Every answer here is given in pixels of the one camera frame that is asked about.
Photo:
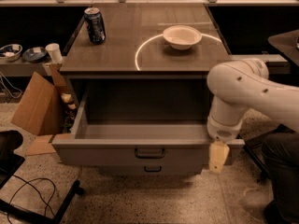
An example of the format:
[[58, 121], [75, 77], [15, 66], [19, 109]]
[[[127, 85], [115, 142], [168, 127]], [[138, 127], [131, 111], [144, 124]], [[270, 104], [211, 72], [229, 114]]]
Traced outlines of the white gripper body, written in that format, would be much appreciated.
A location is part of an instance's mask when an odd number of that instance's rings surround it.
[[209, 116], [207, 118], [206, 128], [212, 139], [227, 143], [237, 138], [241, 125], [241, 121], [235, 125], [223, 125]]

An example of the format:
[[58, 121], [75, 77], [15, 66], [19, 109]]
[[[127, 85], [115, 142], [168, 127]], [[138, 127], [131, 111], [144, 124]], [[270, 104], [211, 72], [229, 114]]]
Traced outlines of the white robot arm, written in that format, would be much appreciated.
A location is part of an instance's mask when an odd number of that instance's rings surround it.
[[220, 173], [242, 126], [244, 114], [253, 108], [299, 132], [299, 88], [270, 81], [259, 59], [220, 63], [209, 71], [206, 83], [213, 94], [207, 117], [209, 170]]

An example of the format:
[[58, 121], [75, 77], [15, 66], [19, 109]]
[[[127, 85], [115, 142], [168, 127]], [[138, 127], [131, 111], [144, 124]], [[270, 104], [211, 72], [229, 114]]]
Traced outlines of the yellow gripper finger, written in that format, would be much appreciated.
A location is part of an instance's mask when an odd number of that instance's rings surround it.
[[226, 163], [230, 148], [222, 141], [214, 141], [209, 146], [208, 168], [211, 172], [219, 174]]

